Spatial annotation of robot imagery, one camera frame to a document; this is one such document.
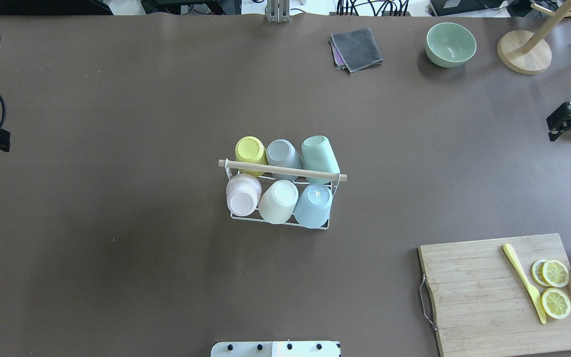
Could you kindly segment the grey cup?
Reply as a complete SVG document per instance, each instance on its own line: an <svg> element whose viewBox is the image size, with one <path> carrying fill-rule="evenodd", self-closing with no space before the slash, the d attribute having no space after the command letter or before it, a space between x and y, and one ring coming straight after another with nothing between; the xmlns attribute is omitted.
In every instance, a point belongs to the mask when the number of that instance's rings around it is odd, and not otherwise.
<svg viewBox="0 0 571 357"><path fill-rule="evenodd" d="M267 147L268 165L288 169L303 169L303 160L290 141L277 139Z"/></svg>

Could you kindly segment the grey folded cloth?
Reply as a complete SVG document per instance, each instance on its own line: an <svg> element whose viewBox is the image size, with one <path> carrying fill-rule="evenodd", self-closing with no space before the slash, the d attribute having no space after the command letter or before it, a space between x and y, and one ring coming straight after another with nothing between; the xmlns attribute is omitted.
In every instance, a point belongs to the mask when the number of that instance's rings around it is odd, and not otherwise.
<svg viewBox="0 0 571 357"><path fill-rule="evenodd" d="M330 35L330 47L337 70L353 74L383 62L371 28Z"/></svg>

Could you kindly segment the yellow plastic knife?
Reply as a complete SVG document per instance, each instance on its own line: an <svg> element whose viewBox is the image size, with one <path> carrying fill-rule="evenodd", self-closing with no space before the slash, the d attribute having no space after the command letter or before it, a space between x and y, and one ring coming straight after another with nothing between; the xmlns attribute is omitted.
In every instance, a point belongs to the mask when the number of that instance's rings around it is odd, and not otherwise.
<svg viewBox="0 0 571 357"><path fill-rule="evenodd" d="M514 267L517 275L519 276L521 282L523 283L523 286L525 287L528 295L530 296L530 299L533 303L533 307L535 308L539 321L541 322L541 324L546 324L547 314L544 308L542 307L541 294L537 289L537 287L533 286L530 280L528 279L521 264L521 261L519 260L519 257L516 251L514 250L514 247L510 243L506 242L503 245L503 251L505 252L506 257L510 261L511 265Z"/></svg>

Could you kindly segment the mint green cup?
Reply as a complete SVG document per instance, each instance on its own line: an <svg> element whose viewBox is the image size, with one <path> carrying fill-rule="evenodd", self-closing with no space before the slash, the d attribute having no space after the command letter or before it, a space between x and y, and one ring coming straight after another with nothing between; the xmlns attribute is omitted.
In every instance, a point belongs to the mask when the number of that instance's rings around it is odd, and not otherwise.
<svg viewBox="0 0 571 357"><path fill-rule="evenodd" d="M303 168L308 171L339 174L340 168L330 140L323 135L307 138L301 145Z"/></svg>

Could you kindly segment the wooden cutting board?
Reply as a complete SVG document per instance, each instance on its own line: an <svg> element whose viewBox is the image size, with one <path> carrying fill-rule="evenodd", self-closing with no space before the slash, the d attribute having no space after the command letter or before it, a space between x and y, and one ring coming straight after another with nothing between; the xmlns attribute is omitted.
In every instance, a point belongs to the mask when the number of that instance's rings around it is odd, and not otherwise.
<svg viewBox="0 0 571 357"><path fill-rule="evenodd" d="M512 357L571 351L571 313L541 323L503 249L530 282L541 258L570 263L558 234L425 244L418 254L442 357ZM571 303L571 278L563 287Z"/></svg>

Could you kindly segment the white cup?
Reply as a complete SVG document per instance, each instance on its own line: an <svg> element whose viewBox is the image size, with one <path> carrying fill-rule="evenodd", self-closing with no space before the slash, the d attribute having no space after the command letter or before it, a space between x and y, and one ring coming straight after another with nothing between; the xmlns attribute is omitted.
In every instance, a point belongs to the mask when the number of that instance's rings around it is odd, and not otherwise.
<svg viewBox="0 0 571 357"><path fill-rule="evenodd" d="M298 197L297 187L292 181L275 181L261 196L259 213L270 224L283 224L292 216Z"/></svg>

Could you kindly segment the yellow cup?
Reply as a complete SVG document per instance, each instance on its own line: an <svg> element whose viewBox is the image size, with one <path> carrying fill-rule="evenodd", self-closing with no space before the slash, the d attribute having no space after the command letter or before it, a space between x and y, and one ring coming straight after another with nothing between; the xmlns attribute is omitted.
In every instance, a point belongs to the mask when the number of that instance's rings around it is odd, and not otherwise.
<svg viewBox="0 0 571 357"><path fill-rule="evenodd" d="M266 148L255 136L245 136L236 143L235 157L240 162L268 165Z"/></svg>

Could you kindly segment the light blue cup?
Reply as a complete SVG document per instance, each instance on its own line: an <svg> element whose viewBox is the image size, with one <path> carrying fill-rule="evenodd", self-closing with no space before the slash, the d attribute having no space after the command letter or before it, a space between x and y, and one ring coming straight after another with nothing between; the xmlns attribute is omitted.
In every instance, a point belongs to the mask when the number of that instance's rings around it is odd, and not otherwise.
<svg viewBox="0 0 571 357"><path fill-rule="evenodd" d="M308 185L297 201L294 218L306 228L319 229L328 221L332 203L333 194L327 186Z"/></svg>

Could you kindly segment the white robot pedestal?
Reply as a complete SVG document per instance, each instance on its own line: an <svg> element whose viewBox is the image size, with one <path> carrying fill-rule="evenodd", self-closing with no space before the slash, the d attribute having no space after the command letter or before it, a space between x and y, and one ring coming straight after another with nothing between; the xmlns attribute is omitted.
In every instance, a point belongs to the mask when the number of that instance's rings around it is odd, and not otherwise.
<svg viewBox="0 0 571 357"><path fill-rule="evenodd" d="M211 357L340 357L342 349L335 341L236 341L219 342L211 348Z"/></svg>

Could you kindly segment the mint green bowl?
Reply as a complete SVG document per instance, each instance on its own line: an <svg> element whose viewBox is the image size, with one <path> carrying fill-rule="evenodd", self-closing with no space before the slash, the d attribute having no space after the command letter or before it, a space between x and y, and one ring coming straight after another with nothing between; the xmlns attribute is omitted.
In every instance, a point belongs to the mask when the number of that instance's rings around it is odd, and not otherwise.
<svg viewBox="0 0 571 357"><path fill-rule="evenodd" d="M459 67L476 54L474 35L462 25L451 22L437 23L426 34L426 55L442 68Z"/></svg>

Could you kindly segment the wooden cup tree stand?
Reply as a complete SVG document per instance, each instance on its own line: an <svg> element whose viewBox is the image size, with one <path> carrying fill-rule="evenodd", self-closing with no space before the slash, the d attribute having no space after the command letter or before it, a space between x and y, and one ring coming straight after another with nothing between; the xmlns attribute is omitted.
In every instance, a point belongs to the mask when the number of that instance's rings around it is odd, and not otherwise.
<svg viewBox="0 0 571 357"><path fill-rule="evenodd" d="M564 18L571 17L571 0L565 0L557 10L549 10L535 3L531 8L548 16L537 32L512 30L503 35L497 46L499 58L519 74L536 75L548 69L552 53L544 38Z"/></svg>

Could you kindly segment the pink cup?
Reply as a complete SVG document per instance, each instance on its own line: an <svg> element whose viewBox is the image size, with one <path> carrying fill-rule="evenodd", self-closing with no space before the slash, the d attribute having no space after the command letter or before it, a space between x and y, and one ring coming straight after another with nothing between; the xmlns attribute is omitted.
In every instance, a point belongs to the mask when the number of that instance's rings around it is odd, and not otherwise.
<svg viewBox="0 0 571 357"><path fill-rule="evenodd" d="M229 211L246 217L256 210L262 194L260 181L249 174L232 176L226 186L226 202Z"/></svg>

